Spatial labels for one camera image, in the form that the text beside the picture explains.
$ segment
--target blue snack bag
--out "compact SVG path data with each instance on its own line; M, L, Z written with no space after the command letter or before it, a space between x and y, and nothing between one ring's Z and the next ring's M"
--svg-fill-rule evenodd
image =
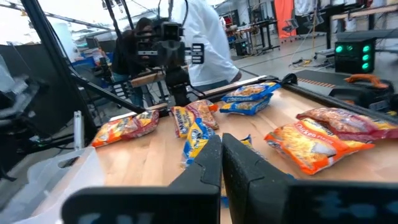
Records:
M227 103L221 107L220 112L255 115L268 105L272 95L272 93L268 93L263 99L257 101Z
M185 158L195 158L213 135L215 135L214 130L203 124L201 118L196 118L189 129L187 141L184 145L183 154Z
M225 95L224 102L256 101L263 99L266 95L280 88L275 82L264 82L260 84L246 85Z

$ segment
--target person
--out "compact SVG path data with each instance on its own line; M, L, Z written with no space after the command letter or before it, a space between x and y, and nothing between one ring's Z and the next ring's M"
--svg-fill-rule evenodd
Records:
M172 20L182 23L186 11L184 0L174 1ZM205 45L204 64L188 65L192 86L207 91L241 79L241 72L232 63L228 39L218 14L205 0L188 0L183 28L187 47L193 43Z
M128 81L130 75L134 77L146 70L146 68L139 63L129 61L127 56L124 54L125 51L123 51L121 47L124 47L126 52L129 54L134 54L136 49L134 34L140 31L151 29L152 21L146 17L143 17L139 19L134 30L126 30L122 33L122 44L119 43L119 39L116 40L116 47L113 52L112 61L112 77L114 82ZM130 97L132 104L144 107L143 97L144 94L141 87L132 88L132 94Z

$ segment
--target white plastic bin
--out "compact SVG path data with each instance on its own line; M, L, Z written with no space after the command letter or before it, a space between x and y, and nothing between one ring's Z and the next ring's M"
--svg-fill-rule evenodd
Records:
M70 160L75 161L73 165L65 166L65 161ZM38 162L27 171L27 179L29 183L0 213L0 223L57 223L62 204L69 195L82 188L105 183L104 172L93 147Z

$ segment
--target black box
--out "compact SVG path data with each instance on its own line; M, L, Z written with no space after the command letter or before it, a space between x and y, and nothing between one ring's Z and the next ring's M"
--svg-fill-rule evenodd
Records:
M336 72L371 73L374 58L375 39L339 40L335 43Z

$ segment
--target office chair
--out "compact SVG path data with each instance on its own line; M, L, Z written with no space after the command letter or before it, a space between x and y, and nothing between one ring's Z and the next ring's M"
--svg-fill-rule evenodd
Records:
M317 19L315 20L315 26L324 23L325 20L322 18L323 14L324 13L317 13ZM313 15L313 13L309 13L307 15L304 15L307 21L305 21L303 23L303 26L306 27L308 30L311 30L313 28L313 25L314 25L313 24L313 19L311 19L311 15ZM325 34L317 33L315 37L324 36L324 35Z
M295 9L292 10L292 18L285 21L286 24L287 24L287 26L285 26L285 27L282 28L283 31L289 33L289 40L290 40L290 42L293 42L293 40L292 40L292 32L293 32L295 29L297 29L297 28L299 27L299 24L298 24L298 22L297 22L297 20L296 20L296 18L295 18L295 11L294 11L294 10L295 10Z

